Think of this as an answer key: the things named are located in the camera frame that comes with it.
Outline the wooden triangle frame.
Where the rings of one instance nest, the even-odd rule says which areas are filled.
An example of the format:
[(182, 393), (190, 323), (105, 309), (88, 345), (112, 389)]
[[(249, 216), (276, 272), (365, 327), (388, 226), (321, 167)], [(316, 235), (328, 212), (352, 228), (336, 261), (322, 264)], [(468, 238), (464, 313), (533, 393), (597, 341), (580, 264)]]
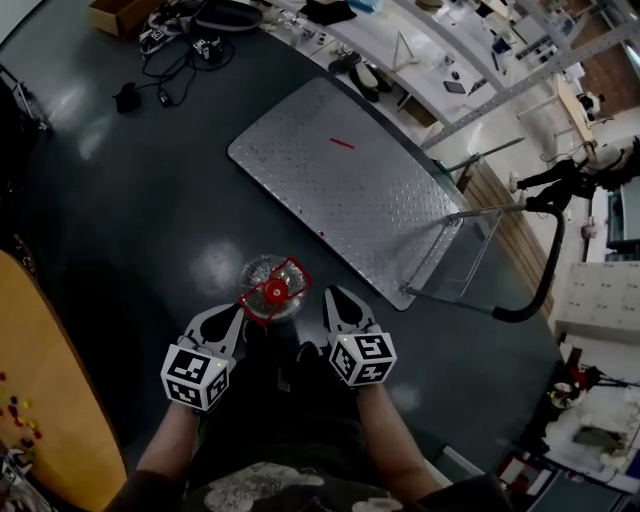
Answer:
[(420, 64), (421, 60), (416, 56), (413, 48), (402, 31), (397, 32), (395, 48), (392, 60), (392, 71), (399, 72), (402, 69)]

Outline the black oval case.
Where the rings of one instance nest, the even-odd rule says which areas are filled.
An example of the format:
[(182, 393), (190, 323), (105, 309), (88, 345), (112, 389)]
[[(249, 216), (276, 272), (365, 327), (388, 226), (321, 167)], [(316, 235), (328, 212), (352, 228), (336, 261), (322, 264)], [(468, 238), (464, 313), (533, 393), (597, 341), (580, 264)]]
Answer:
[(245, 32), (263, 22), (262, 12), (236, 0), (205, 0), (194, 16), (196, 25), (222, 32)]

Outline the wooden stair steps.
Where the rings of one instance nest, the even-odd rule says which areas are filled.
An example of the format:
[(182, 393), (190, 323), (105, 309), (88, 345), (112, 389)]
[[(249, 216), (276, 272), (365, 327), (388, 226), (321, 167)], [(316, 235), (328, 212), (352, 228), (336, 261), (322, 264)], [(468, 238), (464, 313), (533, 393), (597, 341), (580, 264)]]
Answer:
[[(472, 208), (517, 203), (485, 160), (466, 164), (457, 172), (455, 182)], [(547, 254), (524, 213), (506, 214), (500, 221), (495, 236), (529, 291), (535, 293), (547, 262)]]

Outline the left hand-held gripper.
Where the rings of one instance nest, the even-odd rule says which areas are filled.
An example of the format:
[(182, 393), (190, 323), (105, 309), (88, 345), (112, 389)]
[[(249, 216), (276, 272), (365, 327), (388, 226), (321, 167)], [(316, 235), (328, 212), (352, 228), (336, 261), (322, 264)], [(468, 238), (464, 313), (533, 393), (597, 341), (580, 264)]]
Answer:
[(161, 380), (167, 398), (209, 412), (230, 384), (244, 309), (223, 304), (197, 314), (168, 348)]

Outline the black sandal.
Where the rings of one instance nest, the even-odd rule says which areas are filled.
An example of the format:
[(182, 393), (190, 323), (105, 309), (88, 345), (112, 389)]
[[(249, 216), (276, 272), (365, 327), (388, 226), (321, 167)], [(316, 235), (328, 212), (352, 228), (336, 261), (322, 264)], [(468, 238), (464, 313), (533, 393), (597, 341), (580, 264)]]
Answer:
[(350, 51), (328, 65), (328, 72), (332, 75), (342, 75), (348, 73), (362, 60), (361, 55), (356, 51)]

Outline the person's left forearm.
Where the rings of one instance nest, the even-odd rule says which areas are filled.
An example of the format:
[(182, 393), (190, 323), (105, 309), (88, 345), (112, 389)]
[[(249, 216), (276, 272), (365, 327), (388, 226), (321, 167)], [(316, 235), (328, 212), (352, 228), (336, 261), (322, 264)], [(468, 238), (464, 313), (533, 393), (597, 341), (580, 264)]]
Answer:
[(136, 470), (184, 483), (198, 438), (199, 417), (192, 408), (172, 402)]

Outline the round wooden table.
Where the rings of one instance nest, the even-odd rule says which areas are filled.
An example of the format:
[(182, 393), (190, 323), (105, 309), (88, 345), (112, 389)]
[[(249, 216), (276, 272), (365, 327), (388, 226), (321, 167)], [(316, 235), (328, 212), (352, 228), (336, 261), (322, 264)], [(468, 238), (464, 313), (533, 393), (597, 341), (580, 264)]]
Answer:
[(126, 480), (121, 449), (84, 365), (30, 273), (0, 251), (0, 371), (42, 440), (31, 477), (62, 501), (102, 512)]

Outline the black folded cloth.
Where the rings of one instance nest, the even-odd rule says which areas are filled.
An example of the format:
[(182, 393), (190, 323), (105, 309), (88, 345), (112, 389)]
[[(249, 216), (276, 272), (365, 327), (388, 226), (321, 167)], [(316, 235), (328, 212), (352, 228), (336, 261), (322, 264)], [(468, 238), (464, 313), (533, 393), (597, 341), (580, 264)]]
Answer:
[(357, 17), (346, 0), (306, 0), (300, 10), (310, 22), (329, 26)]

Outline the small black device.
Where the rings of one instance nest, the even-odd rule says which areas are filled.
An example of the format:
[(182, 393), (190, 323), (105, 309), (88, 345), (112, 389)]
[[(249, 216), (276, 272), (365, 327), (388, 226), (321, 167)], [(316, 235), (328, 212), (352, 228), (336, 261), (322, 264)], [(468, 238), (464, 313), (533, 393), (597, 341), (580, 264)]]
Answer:
[(119, 114), (133, 112), (141, 105), (140, 95), (134, 82), (125, 83), (113, 99)]

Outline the person's right forearm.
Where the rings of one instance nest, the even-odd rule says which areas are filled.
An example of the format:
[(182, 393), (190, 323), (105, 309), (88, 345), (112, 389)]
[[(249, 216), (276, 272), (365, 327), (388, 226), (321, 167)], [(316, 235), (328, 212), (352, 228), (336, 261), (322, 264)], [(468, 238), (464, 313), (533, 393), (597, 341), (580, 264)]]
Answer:
[(370, 459), (385, 489), (411, 501), (443, 489), (383, 385), (361, 387), (357, 406)]

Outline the open cardboard box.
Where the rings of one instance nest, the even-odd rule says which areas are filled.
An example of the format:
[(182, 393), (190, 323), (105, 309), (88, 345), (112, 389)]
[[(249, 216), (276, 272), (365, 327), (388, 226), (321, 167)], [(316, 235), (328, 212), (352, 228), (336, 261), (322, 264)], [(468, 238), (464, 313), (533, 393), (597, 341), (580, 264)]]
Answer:
[(129, 38), (166, 0), (94, 0), (89, 25), (120, 39)]

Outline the black and white slippers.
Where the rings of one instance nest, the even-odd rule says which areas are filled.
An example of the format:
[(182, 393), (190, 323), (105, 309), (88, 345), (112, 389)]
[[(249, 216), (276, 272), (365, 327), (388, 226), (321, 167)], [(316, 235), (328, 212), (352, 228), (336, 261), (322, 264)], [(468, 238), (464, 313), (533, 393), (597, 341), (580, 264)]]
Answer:
[(349, 79), (359, 93), (369, 102), (377, 103), (381, 94), (392, 91), (376, 68), (364, 62), (357, 63), (348, 72)]

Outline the clear water jug red cap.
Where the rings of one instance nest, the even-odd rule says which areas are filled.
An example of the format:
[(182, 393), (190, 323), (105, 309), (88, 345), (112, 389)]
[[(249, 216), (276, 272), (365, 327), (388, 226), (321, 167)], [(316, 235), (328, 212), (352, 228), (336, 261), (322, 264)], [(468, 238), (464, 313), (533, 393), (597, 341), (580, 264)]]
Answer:
[(261, 255), (242, 268), (238, 301), (260, 325), (295, 316), (312, 287), (312, 278), (293, 257)]

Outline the grey pole with green base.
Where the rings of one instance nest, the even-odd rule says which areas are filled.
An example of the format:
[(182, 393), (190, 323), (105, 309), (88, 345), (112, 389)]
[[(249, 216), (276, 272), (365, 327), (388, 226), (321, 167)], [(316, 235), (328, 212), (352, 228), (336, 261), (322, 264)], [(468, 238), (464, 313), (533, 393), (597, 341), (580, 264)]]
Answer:
[(512, 146), (518, 145), (521, 142), (523, 142), (525, 140), (524, 137), (517, 137), (515, 139), (512, 139), (504, 144), (501, 144), (499, 146), (496, 146), (492, 149), (489, 149), (487, 151), (484, 152), (476, 152), (470, 156), (468, 156), (466, 159), (462, 160), (461, 162), (459, 162), (458, 164), (455, 164), (453, 166), (446, 166), (444, 164), (443, 161), (438, 160), (438, 159), (434, 159), (431, 158), (431, 162), (444, 174), (451, 174), (455, 171), (458, 170), (462, 170), (465, 168), (468, 168), (470, 165), (475, 164), (477, 162), (480, 162), (481, 160), (485, 159), (486, 157), (493, 155), (495, 153), (498, 153), (504, 149), (510, 148)]

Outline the grey platform trolley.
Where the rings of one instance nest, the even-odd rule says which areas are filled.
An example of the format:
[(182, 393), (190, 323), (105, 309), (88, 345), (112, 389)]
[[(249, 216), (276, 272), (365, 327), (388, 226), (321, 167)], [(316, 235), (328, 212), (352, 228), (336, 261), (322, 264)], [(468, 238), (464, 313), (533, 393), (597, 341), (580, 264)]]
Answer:
[[(355, 146), (350, 150), (329, 141)], [(241, 132), (229, 158), (314, 233), (395, 310), (426, 301), (472, 310), (504, 323), (538, 313), (550, 290), (565, 234), (555, 207), (552, 246), (535, 293), (520, 307), (472, 304), (465, 295), (481, 262), (441, 286), (431, 278), (471, 223), (500, 223), (517, 204), (471, 208), (333, 81), (300, 86)]]

